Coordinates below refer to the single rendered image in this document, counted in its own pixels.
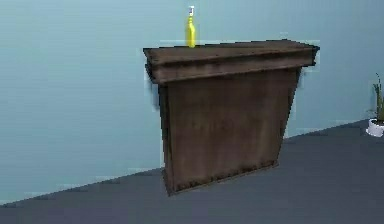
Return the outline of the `dark brown wooden cabinet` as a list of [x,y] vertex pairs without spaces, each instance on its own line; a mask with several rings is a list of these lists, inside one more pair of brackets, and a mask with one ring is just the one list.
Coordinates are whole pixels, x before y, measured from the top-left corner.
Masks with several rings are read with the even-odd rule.
[[168,194],[277,166],[300,75],[318,51],[288,39],[144,49]]

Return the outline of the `yellow spray bottle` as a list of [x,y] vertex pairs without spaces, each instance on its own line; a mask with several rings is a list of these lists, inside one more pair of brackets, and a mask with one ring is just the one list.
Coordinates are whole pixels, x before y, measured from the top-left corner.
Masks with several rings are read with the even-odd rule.
[[186,45],[194,48],[196,45],[196,30],[194,26],[194,6],[188,7],[188,18],[186,23]]

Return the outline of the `green plant in white pot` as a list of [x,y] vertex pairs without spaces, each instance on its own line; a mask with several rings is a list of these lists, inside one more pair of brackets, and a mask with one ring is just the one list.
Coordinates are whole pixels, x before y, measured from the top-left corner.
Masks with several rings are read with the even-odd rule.
[[373,84],[373,89],[376,94],[376,108],[373,110],[375,113],[374,118],[368,120],[368,127],[366,133],[373,137],[384,136],[384,92],[380,79],[380,75],[376,74],[378,82]]

